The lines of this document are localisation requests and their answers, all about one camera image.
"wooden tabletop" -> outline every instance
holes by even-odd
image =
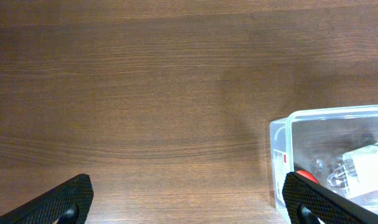
[[[79,174],[87,223],[281,223],[271,121],[378,104],[378,0],[0,1],[0,215]]]

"wooden table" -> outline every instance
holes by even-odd
[[[87,223],[281,223],[270,121],[378,104],[378,1],[0,1],[0,215],[79,173]]]

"plastic storage box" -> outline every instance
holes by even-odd
[[[297,111],[270,124],[276,208],[289,223],[282,188],[297,169],[315,174],[336,156],[378,142],[378,105]],[[319,178],[321,185],[326,179]],[[378,190],[350,199],[378,214]]]

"wood grain surface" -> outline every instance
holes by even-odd
[[[79,173],[87,223],[282,223],[268,125],[378,104],[378,1],[0,1],[0,215]]]

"red object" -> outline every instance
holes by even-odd
[[[298,171],[296,171],[296,173],[308,178],[309,180],[312,180],[313,182],[315,182],[317,184],[319,184],[318,180],[316,180],[316,178],[313,177],[313,175],[311,173],[309,173],[308,171],[298,170]]]

